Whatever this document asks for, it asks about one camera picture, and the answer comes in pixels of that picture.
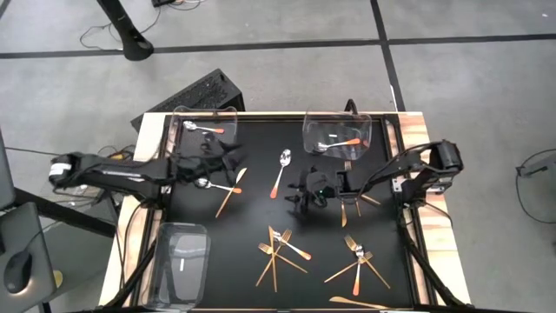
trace black floor stripe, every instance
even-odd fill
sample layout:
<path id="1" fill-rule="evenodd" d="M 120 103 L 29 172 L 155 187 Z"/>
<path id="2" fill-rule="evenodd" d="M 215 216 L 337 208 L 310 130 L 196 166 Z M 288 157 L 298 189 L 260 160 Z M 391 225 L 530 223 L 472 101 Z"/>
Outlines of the black floor stripe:
<path id="1" fill-rule="evenodd" d="M 328 48 L 328 47 L 361 47 L 381 44 L 378 39 L 345 39 L 345 40 L 311 40 L 269 43 L 232 43 L 197 45 L 184 47 L 155 48 L 156 54 L 214 52 L 214 51 L 243 51 L 243 50 L 271 50 L 297 48 Z M 75 50 L 75 51 L 44 51 L 44 52 L 13 52 L 0 53 L 0 59 L 14 58 L 46 58 L 46 57 L 96 57 L 121 55 L 119 50 Z"/>
<path id="2" fill-rule="evenodd" d="M 373 8 L 374 22 L 376 23 L 376 29 L 379 34 L 379 39 L 381 40 L 382 55 L 384 56 L 384 62 L 386 64 L 388 80 L 390 81 L 390 86 L 392 86 L 392 91 L 394 93 L 395 105 L 398 111 L 405 111 L 406 105 L 401 96 L 400 83 L 398 82 L 392 51 L 390 51 L 390 46 L 388 45 L 386 29 L 384 28 L 384 21 L 382 20 L 378 0 L 371 0 L 371 7 Z"/>
<path id="3" fill-rule="evenodd" d="M 0 18 L 2 18 L 3 13 L 8 9 L 8 4 L 10 4 L 11 0 L 3 0 L 2 4 L 0 4 Z"/>
<path id="4" fill-rule="evenodd" d="M 438 37 L 438 38 L 399 38 L 399 39 L 338 39 L 316 41 L 270 42 L 270 43 L 232 43 L 208 44 L 197 46 L 178 46 L 155 48 L 157 54 L 210 52 L 210 51 L 242 51 L 242 50 L 270 50 L 296 48 L 327 48 L 327 47 L 360 47 L 374 45 L 412 45 L 412 44 L 440 44 L 440 43 L 501 43 L 532 40 L 556 40 L 556 34 L 538 35 L 504 35 L 482 37 Z M 38 52 L 0 52 L 0 59 L 25 59 L 49 57 L 99 57 L 119 56 L 118 50 L 67 50 L 67 51 L 38 51 Z"/>
<path id="5" fill-rule="evenodd" d="M 438 38 L 399 38 L 389 39 L 390 45 L 405 44 L 439 44 L 439 43 L 504 43 L 530 40 L 555 40 L 556 34 L 504 35 L 504 36 L 470 36 Z"/>

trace computer mouse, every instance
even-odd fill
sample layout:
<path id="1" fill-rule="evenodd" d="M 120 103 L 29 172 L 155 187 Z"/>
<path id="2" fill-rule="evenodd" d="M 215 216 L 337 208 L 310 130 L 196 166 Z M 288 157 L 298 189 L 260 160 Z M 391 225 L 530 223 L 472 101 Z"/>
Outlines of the computer mouse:
<path id="1" fill-rule="evenodd" d="M 17 252 L 11 257 L 3 272 L 3 284 L 9 293 L 16 294 L 27 287 L 32 265 L 33 256 L 27 250 Z"/>

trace gold fork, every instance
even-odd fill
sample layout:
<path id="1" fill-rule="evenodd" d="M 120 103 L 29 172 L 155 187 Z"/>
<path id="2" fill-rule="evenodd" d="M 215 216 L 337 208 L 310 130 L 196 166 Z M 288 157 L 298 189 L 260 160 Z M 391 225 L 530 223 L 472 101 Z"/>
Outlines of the gold fork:
<path id="1" fill-rule="evenodd" d="M 268 254 L 268 255 L 274 253 L 274 252 L 272 251 L 272 248 L 270 248 L 270 246 L 267 245 L 267 244 L 265 244 L 265 243 L 259 243 L 259 249 L 260 249 L 262 252 L 264 252 L 264 253 L 266 253 L 266 254 Z M 277 254 L 277 253 L 275 253 L 275 256 L 278 256 L 278 257 L 279 257 L 280 259 L 282 259 L 284 262 L 289 263 L 291 266 L 293 266 L 293 267 L 297 268 L 298 270 L 300 270 L 300 271 L 302 271 L 302 272 L 304 272 L 304 273 L 307 274 L 307 271 L 306 271 L 306 270 L 304 270 L 301 266 L 299 266 L 299 265 L 297 265 L 297 264 L 295 264 L 295 263 L 289 261 L 286 257 L 281 256 L 281 255 L 279 255 L 279 254 Z"/>
<path id="2" fill-rule="evenodd" d="M 386 285 L 386 287 L 387 287 L 388 289 L 391 289 L 391 288 L 390 288 L 390 285 L 384 280 L 384 278 L 382 278 L 382 276 L 381 276 L 381 274 L 379 273 L 379 271 L 376 270 L 376 268 L 375 268 L 367 259 L 364 259 L 363 262 L 365 262 L 365 263 L 368 265 L 368 267 L 371 268 L 371 270 L 375 273 L 375 275 L 376 275 L 377 277 L 380 278 L 380 280 Z"/>
<path id="3" fill-rule="evenodd" d="M 357 243 L 355 242 L 355 240 L 350 235 L 346 235 L 344 237 L 344 240 L 346 241 L 347 247 L 355 252 L 355 250 L 357 249 Z"/>
<path id="4" fill-rule="evenodd" d="M 292 236 L 292 231 L 291 230 L 284 230 L 284 234 L 282 235 L 282 242 L 280 242 L 280 246 L 278 246 L 278 248 L 276 249 L 276 253 L 278 253 L 278 251 L 280 251 L 280 248 L 285 245 L 285 242 L 289 241 L 289 238 Z M 262 278 L 264 277 L 265 274 L 267 274 L 267 270 L 270 268 L 270 265 L 272 264 L 272 260 L 268 261 L 267 267 L 264 268 L 264 271 L 262 272 L 261 276 L 259 277 L 259 280 L 257 281 L 257 284 L 255 286 L 258 286 L 259 283 L 261 283 Z"/>
<path id="5" fill-rule="evenodd" d="M 365 252 L 365 254 L 363 255 L 363 259 L 365 260 L 365 262 L 368 262 L 368 260 L 373 257 L 373 254 L 371 252 Z M 351 268 L 353 268 L 355 265 L 357 265 L 359 263 L 359 260 L 357 260 L 357 262 L 351 263 L 348 266 L 346 266 L 343 270 L 337 272 L 336 274 L 332 275 L 329 279 L 325 280 L 324 283 L 328 283 L 331 280 L 333 280 L 334 278 L 336 278 L 338 275 L 340 275 L 341 273 L 345 272 L 346 270 L 349 270 Z"/>

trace cutlery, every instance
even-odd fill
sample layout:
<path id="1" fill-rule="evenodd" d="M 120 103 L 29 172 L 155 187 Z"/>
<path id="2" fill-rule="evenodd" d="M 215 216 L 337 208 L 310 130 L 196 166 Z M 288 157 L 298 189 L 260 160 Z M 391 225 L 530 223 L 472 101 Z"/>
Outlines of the cutlery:
<path id="1" fill-rule="evenodd" d="M 276 195 L 278 194 L 278 184 L 280 183 L 281 173 L 284 171 L 284 168 L 289 165 L 291 160 L 292 160 L 292 151 L 290 151 L 289 149 L 285 149 L 280 154 L 280 165 L 281 165 L 280 173 L 278 174 L 278 178 L 276 179 L 276 183 L 274 188 L 272 189 L 272 192 L 270 192 L 270 197 L 272 199 L 276 199 Z"/>
<path id="2" fill-rule="evenodd" d="M 199 178 L 199 179 L 197 179 L 197 183 L 199 184 L 199 186 L 201 186 L 203 188 L 206 188 L 206 189 L 215 187 L 215 188 L 218 188 L 218 189 L 231 191 L 233 193 L 238 193 L 238 194 L 242 193 L 241 188 L 232 188 L 232 187 L 226 187 L 226 186 L 213 184 L 207 178 Z"/>
<path id="3" fill-rule="evenodd" d="M 264 253 L 266 253 L 266 254 L 268 254 L 268 255 L 271 255 L 271 254 L 274 253 L 274 252 L 272 251 L 272 248 L 270 248 L 269 245 L 264 244 L 264 243 L 259 243 L 259 249 L 260 249 L 262 252 L 264 252 Z M 300 270 L 300 271 L 302 271 L 302 272 L 304 272 L 304 273 L 307 273 L 307 271 L 304 270 L 301 266 L 299 266 L 299 265 L 297 265 L 297 264 L 295 264 L 295 263 L 289 261 L 286 257 L 281 256 L 281 255 L 279 255 L 279 254 L 277 254 L 277 253 L 275 253 L 275 256 L 278 256 L 278 257 L 279 257 L 280 259 L 282 259 L 284 262 L 289 263 L 291 266 L 297 268 L 298 270 Z"/>
<path id="4" fill-rule="evenodd" d="M 363 247 L 358 245 L 357 246 L 357 251 L 355 252 L 355 255 L 357 256 L 357 275 L 355 276 L 355 283 L 354 283 L 354 296 L 358 296 L 359 295 L 359 273 L 361 271 L 361 263 L 363 263 Z"/>
<path id="5" fill-rule="evenodd" d="M 270 227 L 270 225 L 268 226 L 268 236 L 270 239 L 270 248 L 272 248 L 272 251 L 274 251 L 275 250 L 274 231 L 272 230 L 272 227 Z M 270 256 L 270 261 L 272 262 L 272 277 L 275 280 L 275 292 L 278 292 L 278 287 L 276 286 L 276 262 L 275 262 L 274 254 Z"/>
<path id="6" fill-rule="evenodd" d="M 365 252 L 365 254 L 363 255 L 363 257 L 368 260 L 371 257 L 373 257 L 373 254 L 371 252 Z M 340 275 L 341 273 L 345 272 L 346 270 L 349 270 L 351 268 L 353 268 L 355 265 L 357 265 L 357 263 L 359 262 L 359 260 L 357 260 L 357 262 L 353 262 L 351 264 L 349 264 L 348 266 L 346 266 L 343 270 L 340 270 L 339 272 L 337 272 L 336 274 L 332 275 L 329 279 L 325 280 L 324 283 L 328 283 L 331 280 L 333 280 L 334 278 L 336 278 L 338 275 Z"/>
<path id="7" fill-rule="evenodd" d="M 212 131 L 215 132 L 217 134 L 223 134 L 224 133 L 224 129 L 212 129 L 209 127 L 201 127 L 201 126 L 197 126 L 197 124 L 191 122 L 191 121 L 185 121 L 183 122 L 183 126 L 185 126 L 185 128 L 187 130 L 193 131 L 193 130 L 206 130 L 206 131 Z"/>
<path id="8" fill-rule="evenodd" d="M 347 247 L 355 252 L 355 250 L 357 249 L 357 243 L 355 242 L 355 240 L 350 235 L 346 235 L 344 237 L 344 241 L 346 242 Z"/>
<path id="9" fill-rule="evenodd" d="M 357 250 L 359 249 L 359 247 L 361 247 L 361 249 L 363 249 L 363 246 L 357 244 L 355 242 L 355 240 L 350 235 L 346 235 L 344 237 L 344 241 L 346 241 L 347 247 L 350 250 L 352 250 L 353 252 L 355 252 L 355 255 L 357 255 Z M 375 273 L 375 275 L 377 277 L 379 277 L 379 279 L 386 285 L 386 287 L 388 289 L 390 289 L 390 285 L 386 282 L 386 280 L 384 280 L 384 278 L 381 276 L 379 271 L 376 270 L 376 268 L 366 258 L 362 259 L 362 262 L 365 262 L 368 265 L 368 267 Z"/>
<path id="10" fill-rule="evenodd" d="M 237 184 L 240 182 L 240 180 L 242 179 L 243 174 L 245 174 L 246 170 L 247 170 L 247 168 L 241 169 L 240 172 L 237 173 L 237 177 L 235 178 L 235 186 L 237 186 Z M 222 205 L 220 206 L 220 209 L 218 209 L 218 212 L 216 212 L 216 218 L 218 218 L 218 216 L 220 215 L 220 212 L 222 212 L 222 209 L 224 209 L 224 205 L 226 205 L 226 203 L 228 202 L 228 199 L 232 195 L 232 192 L 233 191 L 231 190 L 228 193 L 228 195 L 224 198 L 224 201 L 222 202 Z"/>
<path id="11" fill-rule="evenodd" d="M 292 231 L 291 230 L 284 230 L 284 235 L 281 237 L 282 241 L 288 241 L 291 236 L 292 236 Z M 283 243 L 280 243 L 280 246 L 278 247 L 278 249 L 276 249 L 275 253 L 278 253 L 278 251 L 280 251 L 280 248 L 282 247 L 282 245 L 283 245 Z M 271 264 L 272 264 L 272 260 L 268 260 L 267 267 L 264 268 L 264 271 L 262 272 L 261 276 L 259 277 L 259 280 L 255 284 L 255 287 L 258 286 L 259 283 L 261 283 L 262 278 L 267 273 L 267 270 L 268 270 L 268 268 L 270 268 Z"/>
<path id="12" fill-rule="evenodd" d="M 346 217 L 346 205 L 341 202 L 341 227 L 345 227 L 348 223 L 348 218 Z"/>
<path id="13" fill-rule="evenodd" d="M 373 308 L 373 309 L 377 309 L 377 310 L 388 310 L 390 308 L 385 307 L 383 305 L 379 305 L 379 304 L 372 304 L 372 303 L 362 303 L 362 302 L 358 302 L 358 301 L 353 301 L 353 300 L 349 300 L 346 299 L 344 297 L 341 296 L 333 296 L 330 298 L 330 300 L 328 300 L 330 302 L 336 302 L 336 303 L 349 303 L 349 304 L 357 304 L 360 306 L 364 306 L 364 307 L 368 307 L 368 308 Z"/>
<path id="14" fill-rule="evenodd" d="M 289 248 L 291 248 L 293 251 L 297 252 L 300 256 L 303 256 L 304 259 L 306 260 L 310 260 L 311 259 L 311 255 L 308 254 L 305 251 L 301 251 L 299 249 L 297 249 L 296 247 L 294 247 L 293 245 L 291 245 L 290 243 L 288 243 L 287 241 L 283 241 L 282 237 L 280 236 L 280 233 L 275 231 L 274 232 L 274 236 L 275 239 L 279 242 L 279 243 L 284 243 L 286 244 Z"/>
<path id="15" fill-rule="evenodd" d="M 326 150 L 328 150 L 328 148 L 338 147 L 338 146 L 342 146 L 342 145 L 353 145 L 353 144 L 359 144 L 359 143 L 361 143 L 361 140 L 359 138 L 355 138 L 355 139 L 352 139 L 352 140 L 347 140 L 343 143 L 332 143 L 332 144 L 317 143 L 316 144 L 316 149 L 319 152 L 326 152 Z"/>
<path id="16" fill-rule="evenodd" d="M 390 288 L 390 285 L 384 280 L 384 278 L 382 278 L 382 276 L 381 276 L 381 274 L 379 273 L 379 271 L 376 270 L 376 268 L 375 268 L 367 259 L 364 259 L 363 262 L 365 262 L 365 263 L 368 265 L 368 267 L 371 268 L 371 270 L 374 272 L 374 274 L 375 274 L 377 277 L 379 277 L 379 279 L 386 285 L 386 287 L 387 287 L 388 289 L 391 289 L 391 288 Z"/>

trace metal bracket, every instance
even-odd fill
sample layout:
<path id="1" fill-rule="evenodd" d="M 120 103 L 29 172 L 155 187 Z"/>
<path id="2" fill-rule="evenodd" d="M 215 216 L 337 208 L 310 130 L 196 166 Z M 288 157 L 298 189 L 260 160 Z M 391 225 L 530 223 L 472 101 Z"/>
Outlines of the metal bracket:
<path id="1" fill-rule="evenodd" d="M 401 192 L 401 181 L 398 180 L 398 178 L 394 178 L 392 180 L 392 190 L 394 191 L 394 193 Z"/>

